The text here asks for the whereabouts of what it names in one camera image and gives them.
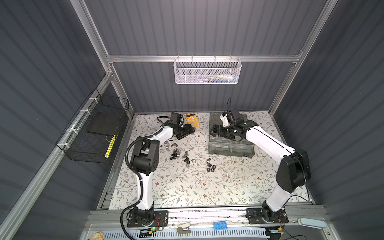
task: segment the floral tablecloth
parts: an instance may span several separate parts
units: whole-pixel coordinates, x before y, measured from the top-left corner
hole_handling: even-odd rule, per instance
[[[242,113],[281,141],[268,112]],[[157,131],[160,123],[156,117],[161,115],[137,115],[129,142],[138,136],[146,136]],[[198,113],[197,117],[201,126],[195,129],[194,134],[181,140],[166,141],[160,147],[159,165],[153,177],[155,208],[262,203],[276,185],[277,164],[258,146],[254,146],[255,156],[252,158],[209,155],[209,113]],[[176,148],[170,147],[172,143],[179,145],[177,148],[181,154],[178,159],[170,161],[169,158]],[[191,162],[189,167],[186,167],[181,159],[185,151],[188,151],[189,159],[196,159],[196,163]],[[207,172],[208,158],[211,158],[211,163],[217,166],[215,172]],[[308,198],[304,186],[295,194]],[[123,162],[109,208],[123,209],[136,200],[135,174]],[[292,197],[290,201],[304,200]]]

